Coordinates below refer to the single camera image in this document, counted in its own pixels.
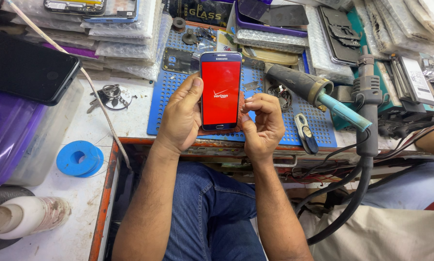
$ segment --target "white cable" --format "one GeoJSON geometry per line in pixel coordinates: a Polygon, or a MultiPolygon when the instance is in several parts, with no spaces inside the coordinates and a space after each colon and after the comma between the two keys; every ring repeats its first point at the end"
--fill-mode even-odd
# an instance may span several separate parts
{"type": "MultiPolygon", "coordinates": [[[[49,38],[43,31],[40,30],[40,28],[38,28],[13,2],[12,0],[5,0],[12,9],[14,9],[14,11],[35,31],[37,32],[41,37],[43,37],[43,39],[46,40],[46,42],[52,44],[54,47],[56,47],[57,50],[67,53],[68,52],[64,49],[62,49],[62,47],[60,47],[58,44],[56,44],[51,38],[49,38]]],[[[115,141],[117,142],[117,145],[119,146],[120,151],[122,152],[122,155],[124,156],[125,159],[125,163],[127,164],[127,168],[130,171],[132,170],[132,167],[130,166],[130,160],[127,157],[127,153],[124,149],[124,147],[122,146],[122,144],[120,143],[119,137],[117,136],[117,134],[115,133],[114,127],[112,126],[111,120],[109,119],[109,115],[107,114],[107,111],[105,110],[104,105],[101,102],[101,99],[99,98],[98,92],[96,91],[96,89],[94,88],[94,84],[93,81],[91,80],[91,78],[89,77],[89,75],[86,73],[86,70],[84,68],[80,69],[81,72],[83,74],[85,74],[86,79],[88,79],[88,83],[91,86],[91,89],[94,92],[94,96],[96,97],[96,99],[98,100],[99,106],[101,107],[102,111],[104,112],[104,116],[107,119],[107,123],[109,123],[109,127],[111,128],[112,131],[112,135],[114,136],[115,141]]]]}

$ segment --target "phone bezel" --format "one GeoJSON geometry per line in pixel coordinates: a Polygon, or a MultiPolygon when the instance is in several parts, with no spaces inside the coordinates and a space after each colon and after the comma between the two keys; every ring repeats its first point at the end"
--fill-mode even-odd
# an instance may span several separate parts
{"type": "MultiPolygon", "coordinates": [[[[241,68],[243,66],[243,57],[240,53],[236,51],[208,51],[201,54],[200,61],[199,61],[199,76],[202,77],[202,62],[240,62],[240,72],[241,68]],[[216,58],[228,58],[227,60],[217,60],[216,58]]],[[[238,103],[240,100],[240,89],[239,86],[241,85],[241,77],[238,79],[238,103]]],[[[237,116],[235,118],[234,123],[219,123],[219,124],[204,124],[204,110],[202,109],[202,95],[201,95],[201,122],[202,122],[202,129],[205,131],[220,131],[220,130],[228,130],[233,129],[237,127],[238,123],[238,109],[237,107],[237,116]]]]}

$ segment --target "blue perforated mat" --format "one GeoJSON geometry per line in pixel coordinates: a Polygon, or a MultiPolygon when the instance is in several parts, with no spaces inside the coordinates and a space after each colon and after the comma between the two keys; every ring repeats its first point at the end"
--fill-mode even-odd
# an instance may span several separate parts
{"type": "MultiPolygon", "coordinates": [[[[175,47],[183,50],[195,51],[196,46],[186,45],[181,40],[181,34],[170,30],[169,39],[167,41],[168,47],[175,47]]],[[[264,76],[263,68],[252,67],[243,65],[241,75],[241,91],[244,92],[244,97],[250,97],[255,93],[262,92],[262,78],[264,76]],[[245,91],[243,85],[252,81],[259,81],[260,88],[253,91],[245,91]]],[[[187,77],[187,74],[180,74],[176,72],[168,72],[162,69],[159,73],[157,82],[154,84],[154,91],[152,93],[151,110],[149,113],[149,122],[147,133],[150,135],[157,135],[160,122],[162,119],[162,112],[167,105],[170,95],[177,89],[178,86],[187,77]]],[[[333,125],[330,118],[330,112],[322,112],[312,105],[308,104],[303,99],[293,94],[293,105],[291,109],[283,114],[284,123],[286,127],[285,136],[280,141],[281,145],[302,145],[297,134],[295,127],[294,117],[299,112],[304,113],[309,120],[309,126],[315,135],[315,139],[320,147],[336,147],[335,134],[333,132],[333,125]]],[[[254,119],[254,112],[250,111],[249,116],[254,119]]],[[[244,141],[243,132],[215,134],[198,136],[198,138],[218,139],[218,140],[231,140],[231,141],[244,141]]]]}

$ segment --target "purple phone case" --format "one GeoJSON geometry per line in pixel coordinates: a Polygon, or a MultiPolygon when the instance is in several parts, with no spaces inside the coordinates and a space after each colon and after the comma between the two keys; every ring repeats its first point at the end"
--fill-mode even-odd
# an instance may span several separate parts
{"type": "Polygon", "coordinates": [[[298,30],[291,30],[291,29],[285,29],[280,27],[271,27],[271,26],[264,26],[260,24],[250,23],[248,22],[247,18],[240,14],[238,11],[238,3],[235,2],[235,18],[236,23],[239,27],[242,28],[248,28],[253,30],[259,30],[259,31],[265,31],[265,32],[272,32],[272,33],[281,33],[286,35],[292,35],[292,36],[298,36],[298,37],[307,37],[307,32],[304,31],[298,31],[298,30]]]}

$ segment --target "sticker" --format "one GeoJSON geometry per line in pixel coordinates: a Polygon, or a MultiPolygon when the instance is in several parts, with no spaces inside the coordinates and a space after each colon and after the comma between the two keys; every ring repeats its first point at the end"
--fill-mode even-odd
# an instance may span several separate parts
{"type": "Polygon", "coordinates": [[[402,62],[409,73],[411,84],[417,94],[418,98],[434,101],[434,97],[428,86],[425,77],[423,76],[422,69],[416,60],[406,57],[402,58],[402,62]]]}

